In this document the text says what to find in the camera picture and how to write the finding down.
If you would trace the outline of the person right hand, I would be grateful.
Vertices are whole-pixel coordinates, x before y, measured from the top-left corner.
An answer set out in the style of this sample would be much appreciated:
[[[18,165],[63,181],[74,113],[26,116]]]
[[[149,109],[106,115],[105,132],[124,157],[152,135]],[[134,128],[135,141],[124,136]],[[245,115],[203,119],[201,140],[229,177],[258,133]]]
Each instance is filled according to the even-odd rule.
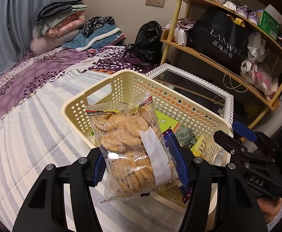
[[[259,207],[264,214],[264,219],[266,223],[270,223],[279,214],[282,207],[282,199],[278,198],[276,200],[259,198],[257,199]]]

